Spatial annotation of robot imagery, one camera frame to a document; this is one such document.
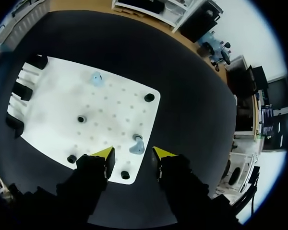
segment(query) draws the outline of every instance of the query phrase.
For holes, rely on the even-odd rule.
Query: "white pegboard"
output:
[[[8,112],[24,122],[22,138],[71,169],[76,164],[68,163],[69,155],[80,158],[113,146],[116,163],[110,181],[132,184],[144,157],[129,152],[136,144],[132,136],[143,136],[147,147],[160,93],[116,74],[52,57],[44,70],[29,64],[23,68],[39,76],[21,71],[17,81],[34,94],[29,102],[14,94],[10,99]],[[95,71],[101,73],[101,87],[90,82]],[[148,93],[155,96],[150,103],[144,100]],[[79,123],[79,115],[87,122]],[[121,171],[128,171],[130,179],[122,179]]]

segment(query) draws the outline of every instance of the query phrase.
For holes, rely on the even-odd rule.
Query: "cable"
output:
[[[250,202],[251,198],[255,195],[257,188],[254,185],[251,185],[248,191],[246,192],[247,195],[243,198],[242,201],[239,202],[238,205],[235,207],[233,206],[233,214],[236,216],[241,210]]]
[[[258,177],[256,179],[256,183],[255,183],[256,188],[257,188],[258,178],[259,178],[259,175],[258,175]],[[252,214],[251,214],[251,217],[254,215],[254,198],[255,198],[255,194],[252,197]]]

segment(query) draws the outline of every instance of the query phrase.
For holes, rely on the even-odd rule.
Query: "black cylinder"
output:
[[[48,63],[48,57],[45,55],[39,56],[33,54],[28,58],[26,63],[29,63],[30,65],[35,66],[36,68],[44,69]]]
[[[74,163],[77,161],[77,157],[74,156],[74,155],[70,155],[70,156],[67,158],[67,161],[68,161],[70,164],[74,164]]]
[[[155,99],[155,96],[154,96],[153,94],[151,94],[151,93],[149,93],[148,95],[146,95],[146,96],[144,97],[144,100],[145,100],[146,102],[152,102],[154,99]]]
[[[29,87],[26,87],[18,82],[15,82],[13,90],[13,93],[20,96],[20,99],[23,101],[29,101],[32,97],[33,90],[31,90]]]
[[[124,180],[128,180],[130,178],[129,173],[127,171],[122,171],[120,175]]]
[[[85,117],[85,116],[78,116],[78,117],[77,117],[77,120],[78,120],[80,123],[85,123],[85,122],[86,122],[86,117]]]

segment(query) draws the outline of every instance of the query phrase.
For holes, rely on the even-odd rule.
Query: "black table surface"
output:
[[[89,222],[113,228],[176,223],[155,178],[151,148],[184,154],[213,194],[228,160],[235,99],[210,66],[149,25],[94,11],[57,11],[39,21],[12,53],[0,54],[0,176],[22,192],[56,193],[72,170],[48,158],[5,123],[12,87],[26,58],[45,54],[103,69],[158,90],[161,100],[136,181],[109,183]]]

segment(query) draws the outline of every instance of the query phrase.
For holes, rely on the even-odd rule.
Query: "shelf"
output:
[[[136,7],[136,6],[131,6],[131,5],[128,5],[128,4],[125,4],[125,3],[121,3],[121,2],[116,2],[115,3],[116,6],[122,6],[122,7],[126,7],[126,8],[129,8],[129,9],[132,9],[132,10],[135,10],[135,11],[139,11],[139,12],[142,12],[142,13],[145,13],[147,15],[150,15],[154,18],[157,18],[173,27],[176,26],[176,24],[174,22],[171,22],[165,18],[162,17],[161,14],[157,14],[157,13],[154,13],[154,12],[151,12],[151,11],[147,11],[145,9],[142,9],[142,8],[139,8],[139,7]]]
[[[251,158],[251,162],[246,162],[246,163],[249,163],[249,168],[247,170],[247,174],[246,174],[246,177],[244,178],[243,180],[243,183],[241,184],[240,188],[239,188],[239,192],[243,192],[242,189],[243,189],[243,186],[249,182],[250,180],[250,177],[252,175],[252,172],[253,172],[253,169],[254,169],[254,166],[255,166],[255,162],[254,162],[254,155],[252,155],[252,158]]]
[[[257,103],[258,103],[258,116],[259,116],[259,119],[258,119],[258,122],[259,122],[258,132],[260,133],[260,136],[261,136],[262,129],[263,129],[263,123],[264,123],[264,117],[263,117],[263,111],[262,111],[262,106],[263,106],[264,100],[263,100],[262,91],[259,90],[258,93],[259,93],[259,100],[257,101]]]
[[[175,5],[183,8],[184,10],[188,10],[188,8],[189,8],[188,6],[184,6],[182,3],[179,3],[179,2],[176,1],[176,0],[167,0],[167,1],[169,1],[169,2],[171,2],[171,3],[173,3],[173,4],[175,4]]]

